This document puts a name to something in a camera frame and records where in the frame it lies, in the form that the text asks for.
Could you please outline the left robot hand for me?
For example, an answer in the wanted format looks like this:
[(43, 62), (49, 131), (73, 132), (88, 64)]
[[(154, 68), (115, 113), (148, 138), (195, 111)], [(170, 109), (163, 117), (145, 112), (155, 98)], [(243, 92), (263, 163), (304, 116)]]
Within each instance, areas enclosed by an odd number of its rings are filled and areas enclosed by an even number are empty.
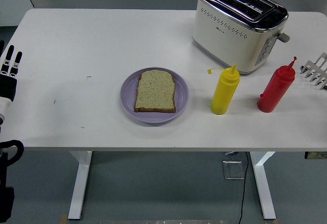
[(1, 62), (1, 120), (5, 120), (6, 110), (14, 101), (16, 94), (18, 68), (22, 58), (22, 52), (18, 51), (14, 61), (14, 46), (10, 45), (7, 49), (6, 56)]

